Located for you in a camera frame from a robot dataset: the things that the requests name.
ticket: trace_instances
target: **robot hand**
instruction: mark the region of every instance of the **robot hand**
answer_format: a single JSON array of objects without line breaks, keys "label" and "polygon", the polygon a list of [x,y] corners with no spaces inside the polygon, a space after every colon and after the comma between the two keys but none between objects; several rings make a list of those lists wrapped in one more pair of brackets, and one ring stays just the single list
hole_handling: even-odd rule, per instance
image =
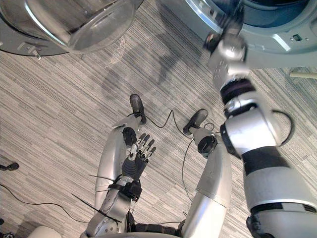
[{"label": "robot hand", "polygon": [[150,135],[145,133],[140,136],[135,144],[132,145],[128,157],[122,165],[122,175],[139,180],[144,168],[149,162],[149,158],[155,152],[153,147],[154,140],[149,140]]}]

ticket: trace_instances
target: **washing machine door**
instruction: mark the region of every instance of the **washing machine door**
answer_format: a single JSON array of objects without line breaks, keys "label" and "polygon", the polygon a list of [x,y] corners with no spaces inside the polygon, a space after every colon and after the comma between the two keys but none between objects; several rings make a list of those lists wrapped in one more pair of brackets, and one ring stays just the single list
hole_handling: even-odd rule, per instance
[{"label": "washing machine door", "polygon": [[[161,0],[203,40],[239,0]],[[243,0],[250,68],[316,66],[317,0]]]},{"label": "washing machine door", "polygon": [[64,50],[105,48],[131,25],[143,0],[1,0],[3,18],[16,30],[49,39]]}]

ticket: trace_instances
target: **gray striped carpet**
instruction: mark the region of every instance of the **gray striped carpet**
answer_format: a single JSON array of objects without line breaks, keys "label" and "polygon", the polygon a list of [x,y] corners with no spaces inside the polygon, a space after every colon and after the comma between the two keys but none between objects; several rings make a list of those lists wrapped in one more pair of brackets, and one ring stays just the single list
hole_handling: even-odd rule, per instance
[{"label": "gray striped carpet", "polygon": [[[159,1],[147,0],[124,36],[121,61],[114,44],[84,55],[64,54],[40,61],[0,53],[1,163],[17,161],[20,169],[0,172],[1,183],[27,202],[56,202],[80,220],[93,211],[75,193],[94,203],[95,178],[110,126],[131,112],[129,95],[141,96],[147,116],[163,124],[170,109],[182,127],[198,109],[209,111],[215,128],[224,121],[223,105],[206,67],[202,41]],[[271,107],[289,112],[297,123],[294,138],[282,153],[304,176],[317,196],[317,81],[290,78],[291,70],[254,70],[250,78]],[[284,136],[289,125],[280,118]],[[172,120],[163,129],[150,122],[141,128],[156,140],[157,151],[142,178],[143,193],[134,205],[137,222],[182,221],[189,200],[181,182],[181,166],[189,140]],[[189,150],[185,182],[194,193],[205,160]],[[232,158],[233,191],[221,237],[251,237],[245,220],[242,163]],[[31,206],[0,189],[0,228],[26,237],[38,225],[49,226],[63,238],[77,238],[86,225],[52,205]]]}]

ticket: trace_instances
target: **black foot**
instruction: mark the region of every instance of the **black foot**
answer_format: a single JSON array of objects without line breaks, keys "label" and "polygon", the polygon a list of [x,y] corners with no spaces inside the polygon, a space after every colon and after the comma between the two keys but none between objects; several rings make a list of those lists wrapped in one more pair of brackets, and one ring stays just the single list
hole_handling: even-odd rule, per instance
[{"label": "black foot", "polygon": [[141,124],[147,123],[147,118],[144,114],[144,107],[141,98],[137,94],[132,94],[130,96],[130,104],[135,117],[141,116]]},{"label": "black foot", "polygon": [[183,132],[185,135],[190,135],[191,132],[189,129],[191,127],[193,128],[199,128],[200,124],[203,123],[203,121],[207,118],[208,111],[206,109],[200,109],[190,118],[189,122],[184,126]]}]

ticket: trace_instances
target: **black joint band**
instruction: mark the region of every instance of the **black joint band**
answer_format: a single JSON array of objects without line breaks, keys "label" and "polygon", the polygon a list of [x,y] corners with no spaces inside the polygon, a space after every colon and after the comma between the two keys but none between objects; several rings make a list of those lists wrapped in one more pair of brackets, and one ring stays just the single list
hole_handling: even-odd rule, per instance
[{"label": "black joint band", "polygon": [[287,167],[286,160],[280,155],[275,146],[266,146],[250,150],[242,154],[244,169],[246,175],[250,173],[271,167]]},{"label": "black joint band", "polygon": [[235,80],[225,85],[221,91],[222,102],[226,105],[231,99],[247,92],[255,91],[252,83],[247,79]]}]

